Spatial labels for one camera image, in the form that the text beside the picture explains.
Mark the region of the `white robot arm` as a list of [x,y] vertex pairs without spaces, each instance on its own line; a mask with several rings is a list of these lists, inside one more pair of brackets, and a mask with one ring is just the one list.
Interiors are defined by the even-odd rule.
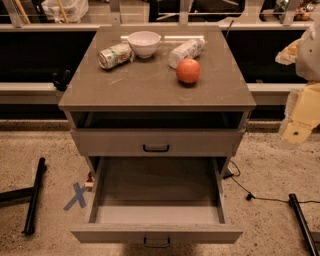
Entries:
[[296,74],[307,84],[292,89],[285,107],[279,135],[285,147],[302,144],[320,125],[320,23],[314,22],[275,58],[282,65],[294,64]]

